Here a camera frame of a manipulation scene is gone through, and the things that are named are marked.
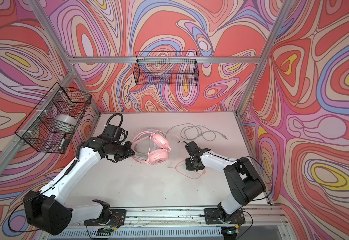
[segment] pink headphones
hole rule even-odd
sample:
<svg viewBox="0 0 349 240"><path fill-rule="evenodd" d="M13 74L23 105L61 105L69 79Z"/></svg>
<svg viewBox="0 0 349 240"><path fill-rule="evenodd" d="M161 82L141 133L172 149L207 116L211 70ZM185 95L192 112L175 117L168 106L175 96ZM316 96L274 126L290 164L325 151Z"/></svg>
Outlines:
<svg viewBox="0 0 349 240"><path fill-rule="evenodd" d="M154 130L145 131L137 134L132 141L132 149L136 153L132 158L141 164L160 164L169 159L169 152L171 149L170 142L160 134L161 131ZM149 138L149 151L139 152L136 150L136 145ZM153 151L151 151L151 140L153 140Z"/></svg>

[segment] black wire mesh basket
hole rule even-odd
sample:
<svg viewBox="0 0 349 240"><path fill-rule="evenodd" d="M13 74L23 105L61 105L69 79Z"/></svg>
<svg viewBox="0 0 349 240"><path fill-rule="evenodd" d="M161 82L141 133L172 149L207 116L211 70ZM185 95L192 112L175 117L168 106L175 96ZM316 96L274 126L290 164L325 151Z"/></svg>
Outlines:
<svg viewBox="0 0 349 240"><path fill-rule="evenodd" d="M38 152L65 153L91 103L92 96L72 87L58 85L57 90L53 89L54 86L48 92L50 95L54 94L49 95L51 101L32 125L26 130L19 130L30 115L35 114L33 111L15 134Z"/></svg>
<svg viewBox="0 0 349 240"><path fill-rule="evenodd" d="M139 51L136 58L133 71L136 85L197 85L195 51Z"/></svg>

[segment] ear cushion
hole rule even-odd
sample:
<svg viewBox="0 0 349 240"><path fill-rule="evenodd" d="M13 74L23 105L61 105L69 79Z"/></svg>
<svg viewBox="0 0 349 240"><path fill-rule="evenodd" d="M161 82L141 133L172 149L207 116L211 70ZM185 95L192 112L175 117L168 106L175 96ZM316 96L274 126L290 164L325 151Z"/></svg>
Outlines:
<svg viewBox="0 0 349 240"><path fill-rule="evenodd" d="M149 153L148 162L152 165L160 164L169 159L169 152L157 149Z"/></svg>
<svg viewBox="0 0 349 240"><path fill-rule="evenodd" d="M162 135L153 132L152 139L153 142L157 144L157 146L163 148L165 151L170 152L172 150L171 143L168 142L168 140L166 140L165 137L163 137Z"/></svg>

